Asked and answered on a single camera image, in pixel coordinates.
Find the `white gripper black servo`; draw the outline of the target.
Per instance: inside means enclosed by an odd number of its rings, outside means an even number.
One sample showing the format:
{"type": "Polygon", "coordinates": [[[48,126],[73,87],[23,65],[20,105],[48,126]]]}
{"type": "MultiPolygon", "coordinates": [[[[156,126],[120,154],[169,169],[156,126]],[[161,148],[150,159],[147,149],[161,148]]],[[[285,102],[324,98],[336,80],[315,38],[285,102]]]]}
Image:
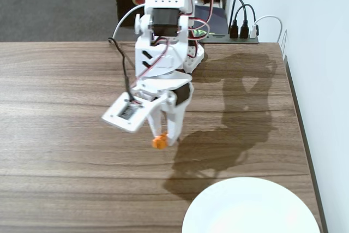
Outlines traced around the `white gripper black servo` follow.
{"type": "Polygon", "coordinates": [[[194,91],[191,81],[188,74],[172,72],[140,78],[131,88],[130,107],[150,108],[147,119],[154,137],[162,134],[161,112],[165,112],[169,146],[176,143],[182,132],[185,111],[194,91]]]}

